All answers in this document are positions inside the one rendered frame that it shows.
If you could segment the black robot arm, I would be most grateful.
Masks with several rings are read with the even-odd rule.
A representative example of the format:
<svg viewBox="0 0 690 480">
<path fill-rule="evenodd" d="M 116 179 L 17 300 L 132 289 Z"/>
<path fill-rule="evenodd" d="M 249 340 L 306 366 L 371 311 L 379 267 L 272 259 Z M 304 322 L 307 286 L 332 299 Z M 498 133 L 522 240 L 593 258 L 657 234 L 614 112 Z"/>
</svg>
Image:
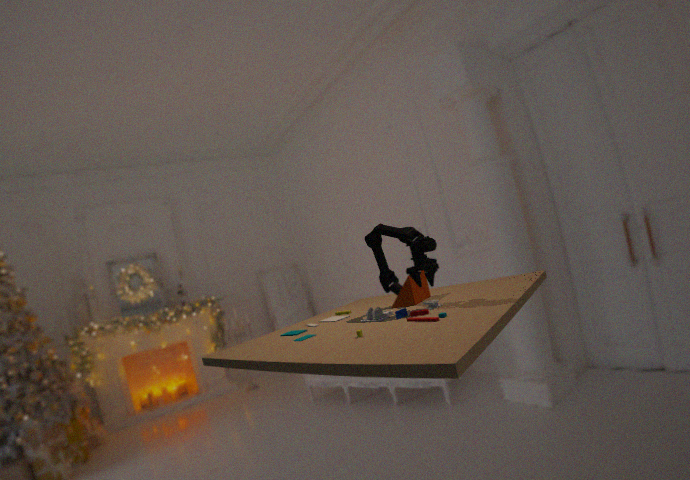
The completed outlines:
<svg viewBox="0 0 690 480">
<path fill-rule="evenodd" d="M 382 287 L 386 293 L 392 291 L 394 294 L 398 295 L 402 285 L 399 284 L 399 279 L 396 277 L 395 272 L 391 271 L 388 267 L 381 247 L 381 235 L 398 238 L 401 242 L 406 243 L 406 246 L 410 246 L 411 248 L 411 256 L 434 251 L 437 247 L 437 244 L 433 238 L 429 238 L 429 236 L 424 237 L 422 233 L 418 232 L 413 227 L 397 228 L 379 224 L 372 230 L 372 232 L 365 236 L 365 241 L 368 247 L 373 250 L 375 259 L 377 261 L 380 270 L 379 279 Z"/>
</svg>

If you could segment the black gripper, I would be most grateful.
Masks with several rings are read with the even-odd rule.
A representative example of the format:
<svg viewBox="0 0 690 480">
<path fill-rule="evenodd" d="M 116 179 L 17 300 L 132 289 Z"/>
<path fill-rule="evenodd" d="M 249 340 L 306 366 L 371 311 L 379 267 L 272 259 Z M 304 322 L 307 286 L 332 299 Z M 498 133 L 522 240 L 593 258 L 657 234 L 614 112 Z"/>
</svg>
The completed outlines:
<svg viewBox="0 0 690 480">
<path fill-rule="evenodd" d="M 439 265 L 437 263 L 427 265 L 425 257 L 427 257 L 427 255 L 424 255 L 424 253 L 412 255 L 412 258 L 410 259 L 413 260 L 414 266 L 407 268 L 407 274 L 409 274 L 408 276 L 410 276 L 419 287 L 422 287 L 422 283 L 420 279 L 421 272 L 418 271 L 424 271 L 424 275 L 428 279 L 430 285 L 434 286 L 435 273 L 439 269 Z"/>
</svg>

